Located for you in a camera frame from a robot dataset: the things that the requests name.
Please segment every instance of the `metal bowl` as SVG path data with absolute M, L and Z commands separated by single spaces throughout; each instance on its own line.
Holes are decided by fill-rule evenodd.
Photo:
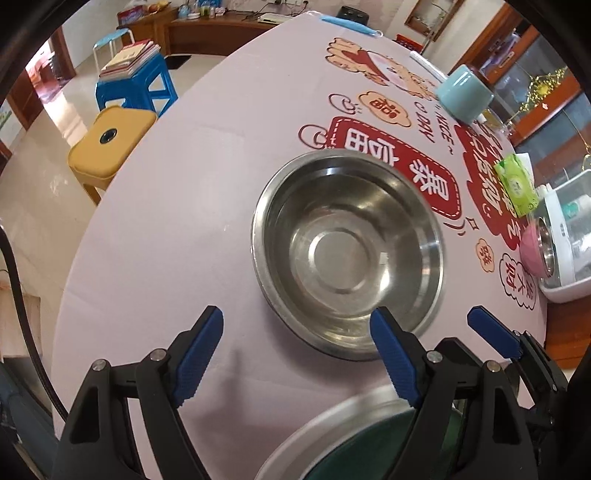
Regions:
M 443 285 L 441 230 L 427 202 L 400 173 L 349 150 L 308 153 L 275 174 L 256 206 L 252 255 L 285 324 L 347 360 L 378 358 L 376 306 L 420 334 Z
M 552 235 L 548 231 L 546 222 L 542 217 L 538 217 L 535 223 L 535 230 L 538 234 L 538 247 L 540 249 L 540 255 L 544 261 L 546 267 L 546 276 L 551 277 L 554 275 L 554 241 Z

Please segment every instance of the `stack of books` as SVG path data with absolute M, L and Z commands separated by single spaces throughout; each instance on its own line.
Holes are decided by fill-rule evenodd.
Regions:
M 101 69 L 99 78 L 102 81 L 130 78 L 159 51 L 160 45 L 152 40 L 142 40 L 127 45 Z

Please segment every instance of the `yellow stool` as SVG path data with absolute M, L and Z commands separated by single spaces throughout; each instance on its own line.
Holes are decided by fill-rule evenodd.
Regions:
M 110 106 L 96 117 L 84 138 L 72 147 L 68 166 L 92 201 L 106 190 L 131 151 L 158 116 L 149 110 Z

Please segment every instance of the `wooden desk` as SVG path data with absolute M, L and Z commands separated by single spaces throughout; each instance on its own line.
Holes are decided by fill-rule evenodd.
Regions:
M 226 13 L 222 17 L 178 20 L 178 8 L 167 8 L 126 25 L 135 40 L 150 38 L 163 55 L 204 53 L 230 55 L 274 25 L 245 20 L 246 14 Z

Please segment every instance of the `stool seat hole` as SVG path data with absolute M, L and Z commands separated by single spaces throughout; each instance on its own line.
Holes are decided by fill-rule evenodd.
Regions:
M 113 140 L 117 135 L 117 129 L 116 128 L 109 128 L 105 133 L 103 133 L 100 136 L 100 143 L 102 145 L 109 143 L 111 140 Z

